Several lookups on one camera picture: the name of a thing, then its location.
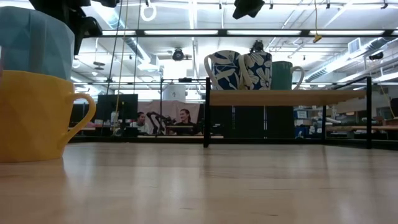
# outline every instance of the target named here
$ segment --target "man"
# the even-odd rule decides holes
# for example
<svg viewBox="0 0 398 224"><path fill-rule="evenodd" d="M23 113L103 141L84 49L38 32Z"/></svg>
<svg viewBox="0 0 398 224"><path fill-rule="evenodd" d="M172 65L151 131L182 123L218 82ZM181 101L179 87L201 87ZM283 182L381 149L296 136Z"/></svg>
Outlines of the man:
<svg viewBox="0 0 398 224"><path fill-rule="evenodd" d="M137 128L140 134L149 134L149 126L145 123L145 114L138 112L137 121L132 123L133 128Z"/></svg>
<svg viewBox="0 0 398 224"><path fill-rule="evenodd" d="M175 126L181 126L181 128L173 128L172 133L177 133L177 135L201 135L200 128L197 124L191 122L191 114L189 110L180 110L181 122L175 124Z"/></svg>

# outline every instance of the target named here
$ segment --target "ceiling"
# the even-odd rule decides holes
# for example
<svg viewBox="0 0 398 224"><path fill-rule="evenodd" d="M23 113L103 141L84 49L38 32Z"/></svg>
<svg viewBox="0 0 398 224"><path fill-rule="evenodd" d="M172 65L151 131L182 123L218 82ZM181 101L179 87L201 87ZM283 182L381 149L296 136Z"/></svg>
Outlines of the ceiling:
<svg viewBox="0 0 398 224"><path fill-rule="evenodd" d="M29 2L3 1L3 3L26 6ZM389 6L381 9L382 0L331 0L331 7L326 9L326 1L318 0L317 16L315 6L311 0L274 0L274 7L269 9L269 1L255 18L243 17L235 20L233 0L152 0L152 7L156 8L156 15L150 21L140 16L140 8L146 8L145 1L123 0L121 21L127 29L314 29L317 21L319 29L398 29L397 13L398 0L390 1ZM114 27L109 25L109 15L119 15L120 6L115 9L105 8L97 2L83 10L88 16L97 19L104 30ZM150 17L152 8L145 9L145 16ZM134 40L147 55L155 55L157 64L165 68L186 68L186 77L205 78L207 74L203 67L206 55L219 50L234 50L246 54L255 40L262 40L266 51L273 56L273 61L286 60L294 65L302 66L310 71L339 53L347 50L352 38L325 37L316 44L312 38L256 38L256 37L140 37ZM181 48L189 60L174 63L171 54L176 48ZM383 61L392 60L398 52L396 42L384 50ZM195 56L197 73L191 56ZM80 53L76 56L73 75L83 82L104 82L111 74L114 81L122 76L122 82L159 82L159 71L137 68L141 62L136 59L133 50L127 46L122 38L90 38L83 40ZM105 63L104 70L95 70L93 62ZM323 77L322 82L337 82L342 77L352 75L358 71L383 63L380 60L364 62L358 57L352 63L337 68L334 72ZM159 88L156 85L137 85L135 89L149 90Z"/></svg>

